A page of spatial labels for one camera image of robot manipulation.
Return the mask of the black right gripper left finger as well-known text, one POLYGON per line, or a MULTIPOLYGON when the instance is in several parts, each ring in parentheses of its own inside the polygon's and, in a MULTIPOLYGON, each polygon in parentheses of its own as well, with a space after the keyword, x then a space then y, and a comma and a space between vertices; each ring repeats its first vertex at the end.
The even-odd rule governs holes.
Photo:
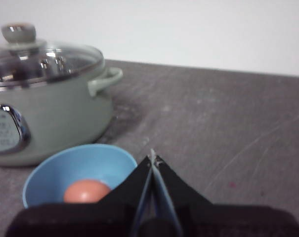
POLYGON ((129 237, 141 220, 152 165, 145 157, 97 203, 49 203, 20 211, 7 237, 129 237))

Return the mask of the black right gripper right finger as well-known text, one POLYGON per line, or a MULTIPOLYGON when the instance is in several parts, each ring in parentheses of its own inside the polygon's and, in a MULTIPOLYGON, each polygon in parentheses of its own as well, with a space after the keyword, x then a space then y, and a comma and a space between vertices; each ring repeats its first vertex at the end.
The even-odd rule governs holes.
POLYGON ((212 203, 158 155, 153 158, 153 176, 162 214, 182 237, 299 237, 299 223, 291 213, 263 205, 212 203))

